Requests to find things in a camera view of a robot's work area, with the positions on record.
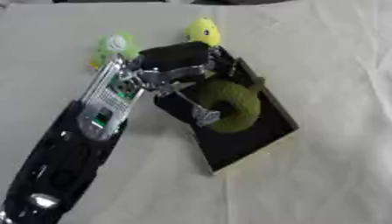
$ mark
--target green turtle toy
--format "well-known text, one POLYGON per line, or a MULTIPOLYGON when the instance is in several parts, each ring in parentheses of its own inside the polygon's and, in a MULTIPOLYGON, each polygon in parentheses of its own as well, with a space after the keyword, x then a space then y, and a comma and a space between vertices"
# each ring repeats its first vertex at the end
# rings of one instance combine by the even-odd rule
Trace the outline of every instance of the green turtle toy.
POLYGON ((138 50, 130 33, 119 31, 108 37, 101 38, 88 64, 95 70, 98 70, 105 62, 105 59, 114 53, 120 53, 126 60, 132 60, 137 56, 138 50))

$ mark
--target white tablecloth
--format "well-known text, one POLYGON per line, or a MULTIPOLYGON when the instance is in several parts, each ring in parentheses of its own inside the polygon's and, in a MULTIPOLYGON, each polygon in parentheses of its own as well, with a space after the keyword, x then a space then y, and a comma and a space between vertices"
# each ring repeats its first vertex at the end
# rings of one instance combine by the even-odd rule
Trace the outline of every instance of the white tablecloth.
POLYGON ((392 219, 392 2, 251 7, 12 5, 0 19, 0 195, 53 119, 92 80, 96 40, 184 41, 213 18, 300 130, 210 177, 186 126, 144 97, 97 180, 61 223, 361 224, 392 219))

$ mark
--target green led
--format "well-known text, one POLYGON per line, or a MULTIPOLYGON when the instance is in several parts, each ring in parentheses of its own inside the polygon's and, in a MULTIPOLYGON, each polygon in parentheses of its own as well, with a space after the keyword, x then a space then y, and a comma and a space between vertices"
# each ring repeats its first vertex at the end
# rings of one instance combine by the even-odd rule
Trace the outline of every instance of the green led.
POLYGON ((125 97, 125 94, 124 94, 123 92, 118 92, 117 95, 120 96, 120 97, 122 97, 122 98, 125 97))
POLYGON ((128 94, 127 94, 127 97, 130 98, 130 99, 132 99, 133 97, 135 97, 135 95, 134 95, 133 93, 128 93, 128 94))

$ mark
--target silver metal part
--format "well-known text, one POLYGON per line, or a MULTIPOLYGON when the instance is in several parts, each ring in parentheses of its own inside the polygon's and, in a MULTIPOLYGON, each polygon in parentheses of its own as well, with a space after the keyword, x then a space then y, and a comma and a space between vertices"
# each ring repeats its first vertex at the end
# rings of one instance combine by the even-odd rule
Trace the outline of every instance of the silver metal part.
POLYGON ((83 133, 93 140, 107 140, 112 137, 144 92, 136 86, 132 87, 133 98, 116 92, 112 82, 119 80, 120 72, 128 72, 125 63, 119 54, 111 57, 108 64, 98 71, 95 80, 80 99, 85 108, 78 117, 78 123, 83 133))
POLYGON ((203 108, 179 91, 174 91, 174 93, 176 93, 178 96, 180 96, 181 98, 190 102, 193 105, 192 116, 196 120, 196 124, 198 126, 204 127, 208 124, 217 122, 219 121, 219 119, 221 119, 220 111, 203 108))
POLYGON ((53 196, 43 194, 43 193, 34 193, 30 196, 30 201, 34 205, 41 207, 43 209, 51 209, 56 207, 60 201, 53 196))
POLYGON ((1 209, 0 211, 0 224, 13 224, 14 222, 8 217, 7 213, 1 209))

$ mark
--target robotic hand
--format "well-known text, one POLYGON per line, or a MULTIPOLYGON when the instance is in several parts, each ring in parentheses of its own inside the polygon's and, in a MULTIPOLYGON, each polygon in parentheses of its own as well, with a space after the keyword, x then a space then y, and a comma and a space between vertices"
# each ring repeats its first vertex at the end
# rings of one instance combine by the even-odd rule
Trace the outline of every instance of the robotic hand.
POLYGON ((10 185, 0 223, 57 223, 94 181, 144 91, 181 96, 194 105, 201 126, 219 119, 220 112, 202 108, 172 87, 176 81, 204 79, 209 54, 208 45, 190 42, 149 49, 132 61, 111 57, 32 150, 10 185))

